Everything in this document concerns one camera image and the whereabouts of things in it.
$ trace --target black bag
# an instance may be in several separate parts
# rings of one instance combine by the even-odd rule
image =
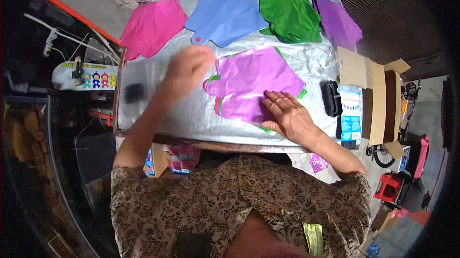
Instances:
[[[405,181],[397,204],[409,212],[417,212],[422,209],[424,192],[425,187],[420,178],[415,181]]]

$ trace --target open cardboard box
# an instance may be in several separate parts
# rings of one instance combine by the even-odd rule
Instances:
[[[398,133],[401,123],[400,74],[410,68],[402,59],[386,65],[338,47],[340,83],[363,88],[362,134],[369,145],[383,144],[390,154],[404,156]]]

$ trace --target red stool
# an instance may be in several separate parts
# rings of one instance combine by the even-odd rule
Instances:
[[[401,190],[403,179],[396,173],[385,173],[380,176],[380,189],[374,193],[374,198],[395,203],[398,197],[399,190]]]

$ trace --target brown patterned shirt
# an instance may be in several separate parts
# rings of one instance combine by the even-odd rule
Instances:
[[[122,257],[175,257],[180,233],[212,233],[223,257],[252,209],[276,236],[308,245],[303,223],[322,226],[324,257],[354,257],[370,226],[370,189],[362,174],[333,184],[302,170],[240,156],[185,179],[147,178],[142,168],[112,171],[112,222]]]

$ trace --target bicycle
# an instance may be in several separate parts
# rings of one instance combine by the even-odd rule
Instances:
[[[408,139],[409,121],[412,117],[412,114],[414,113],[415,101],[418,99],[420,89],[420,77],[417,85],[415,85],[415,83],[413,82],[409,82],[405,86],[401,86],[401,94],[403,97],[403,103],[401,106],[402,122],[404,121],[404,116],[406,114],[408,106],[412,105],[412,108],[407,116],[406,128],[401,127],[398,134],[398,140],[403,144],[407,142]],[[366,148],[366,155],[372,156],[373,159],[375,159],[377,165],[382,168],[389,168],[393,165],[393,163],[395,163],[395,159],[390,154],[390,152],[388,152],[388,150],[385,148],[383,144],[368,146]]]

